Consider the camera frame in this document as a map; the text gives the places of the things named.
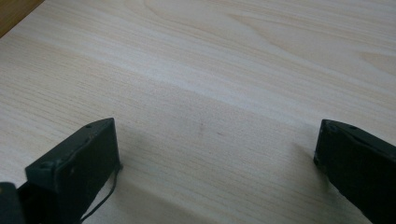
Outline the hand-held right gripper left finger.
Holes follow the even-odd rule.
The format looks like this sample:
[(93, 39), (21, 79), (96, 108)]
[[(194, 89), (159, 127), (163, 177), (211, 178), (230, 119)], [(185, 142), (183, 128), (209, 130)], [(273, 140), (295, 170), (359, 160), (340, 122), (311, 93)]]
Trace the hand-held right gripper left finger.
[(25, 168), (27, 181), (18, 193), (27, 223), (81, 224), (119, 170), (115, 120), (83, 126)]

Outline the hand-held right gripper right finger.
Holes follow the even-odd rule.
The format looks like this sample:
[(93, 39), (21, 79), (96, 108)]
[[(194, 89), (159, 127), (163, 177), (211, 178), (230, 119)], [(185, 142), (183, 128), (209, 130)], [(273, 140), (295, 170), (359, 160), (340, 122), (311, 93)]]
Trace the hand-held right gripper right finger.
[(314, 164), (373, 224), (396, 224), (396, 146), (356, 126), (325, 119)]

